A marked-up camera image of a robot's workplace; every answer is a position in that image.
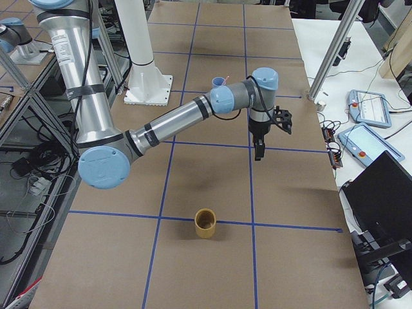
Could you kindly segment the near teach pendant tablet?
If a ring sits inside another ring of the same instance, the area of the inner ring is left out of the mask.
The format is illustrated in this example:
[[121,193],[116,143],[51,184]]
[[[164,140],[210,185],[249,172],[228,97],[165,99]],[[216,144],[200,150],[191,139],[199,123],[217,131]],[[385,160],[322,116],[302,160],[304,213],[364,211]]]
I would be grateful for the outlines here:
[[360,123],[338,134],[345,149],[363,166],[369,166],[384,151],[401,162],[405,156],[365,123]]

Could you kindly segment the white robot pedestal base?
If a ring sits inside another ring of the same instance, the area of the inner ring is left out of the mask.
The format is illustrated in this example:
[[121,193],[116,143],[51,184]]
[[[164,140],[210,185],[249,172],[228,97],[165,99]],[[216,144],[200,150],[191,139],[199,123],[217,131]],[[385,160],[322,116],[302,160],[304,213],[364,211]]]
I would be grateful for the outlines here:
[[119,0],[115,5],[132,62],[124,102],[166,106],[173,77],[155,64],[143,2]]

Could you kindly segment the pink chopstick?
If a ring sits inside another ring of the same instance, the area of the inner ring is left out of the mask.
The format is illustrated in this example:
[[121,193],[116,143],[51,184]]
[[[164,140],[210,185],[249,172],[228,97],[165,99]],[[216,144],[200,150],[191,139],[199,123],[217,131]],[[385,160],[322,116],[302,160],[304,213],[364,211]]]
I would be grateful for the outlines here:
[[224,85],[226,85],[226,83],[227,83],[227,80],[229,79],[229,77],[230,77],[230,75],[227,75],[224,79],[223,79],[223,82],[222,82],[222,86],[224,86]]

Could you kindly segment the light blue plastic cup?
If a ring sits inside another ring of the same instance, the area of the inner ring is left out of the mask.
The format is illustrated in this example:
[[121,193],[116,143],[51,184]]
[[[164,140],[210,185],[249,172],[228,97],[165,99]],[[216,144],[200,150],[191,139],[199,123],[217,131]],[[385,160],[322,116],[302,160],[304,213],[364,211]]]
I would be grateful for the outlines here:
[[223,78],[223,77],[214,77],[212,79],[212,88],[214,89],[214,88],[218,88],[220,86],[224,86],[225,83],[226,83],[225,78]]

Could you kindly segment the aluminium frame post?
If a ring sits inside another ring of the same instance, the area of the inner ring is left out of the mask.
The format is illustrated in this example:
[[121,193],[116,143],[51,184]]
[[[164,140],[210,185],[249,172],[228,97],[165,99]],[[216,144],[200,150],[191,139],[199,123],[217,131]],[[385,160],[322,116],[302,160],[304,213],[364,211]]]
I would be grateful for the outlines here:
[[329,45],[329,48],[324,56],[324,59],[320,65],[320,68],[314,78],[312,86],[308,92],[308,99],[314,101],[318,95],[321,86],[323,85],[327,74],[329,73],[332,64],[341,49],[343,42],[348,35],[359,11],[364,4],[364,0],[351,0],[348,7],[339,23],[339,26],[333,36],[333,39]]

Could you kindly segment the black laptop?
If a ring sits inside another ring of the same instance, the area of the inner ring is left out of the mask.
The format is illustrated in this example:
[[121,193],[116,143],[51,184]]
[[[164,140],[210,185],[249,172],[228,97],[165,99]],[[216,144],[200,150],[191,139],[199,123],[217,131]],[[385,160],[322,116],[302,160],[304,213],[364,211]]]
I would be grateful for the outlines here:
[[411,175],[388,152],[343,187],[361,230],[386,245],[411,241]]

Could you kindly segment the far teach pendant tablet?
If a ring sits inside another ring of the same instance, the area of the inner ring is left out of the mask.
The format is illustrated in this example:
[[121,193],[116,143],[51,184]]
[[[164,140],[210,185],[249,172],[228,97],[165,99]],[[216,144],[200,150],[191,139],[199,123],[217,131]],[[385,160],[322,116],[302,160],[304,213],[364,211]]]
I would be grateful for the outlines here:
[[381,93],[352,89],[348,94],[348,111],[356,123],[380,128],[392,126],[388,101]]

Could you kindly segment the yellow bamboo cup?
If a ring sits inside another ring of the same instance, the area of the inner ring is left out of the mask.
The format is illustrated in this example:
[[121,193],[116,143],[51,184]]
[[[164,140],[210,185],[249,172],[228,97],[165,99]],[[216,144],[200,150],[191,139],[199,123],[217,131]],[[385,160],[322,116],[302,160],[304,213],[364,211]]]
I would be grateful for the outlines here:
[[216,230],[216,215],[210,209],[200,209],[194,217],[195,231],[202,239],[213,237]]

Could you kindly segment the teach pendant tablet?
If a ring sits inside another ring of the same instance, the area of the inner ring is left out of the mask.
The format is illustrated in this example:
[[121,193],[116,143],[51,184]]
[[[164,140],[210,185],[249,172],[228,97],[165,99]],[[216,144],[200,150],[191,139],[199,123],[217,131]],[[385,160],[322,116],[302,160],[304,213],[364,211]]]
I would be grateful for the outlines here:
[[363,166],[369,166],[384,151],[401,162],[405,156],[365,123],[360,123],[338,134],[345,149]]
[[381,93],[352,89],[348,94],[348,111],[356,123],[380,128],[392,126],[388,101]]

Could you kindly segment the orange black usb hub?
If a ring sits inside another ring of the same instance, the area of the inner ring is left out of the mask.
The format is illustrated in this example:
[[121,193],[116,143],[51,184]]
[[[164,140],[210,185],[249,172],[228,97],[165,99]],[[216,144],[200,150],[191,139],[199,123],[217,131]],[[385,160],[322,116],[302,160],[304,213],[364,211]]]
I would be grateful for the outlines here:
[[340,145],[336,142],[327,143],[326,150],[328,152],[328,157],[333,169],[339,169],[343,167],[341,156],[342,149]]
[[321,122],[321,131],[324,137],[325,142],[334,142],[335,137],[334,134],[337,129],[340,128],[341,122],[338,120],[332,121],[332,120],[324,120]]

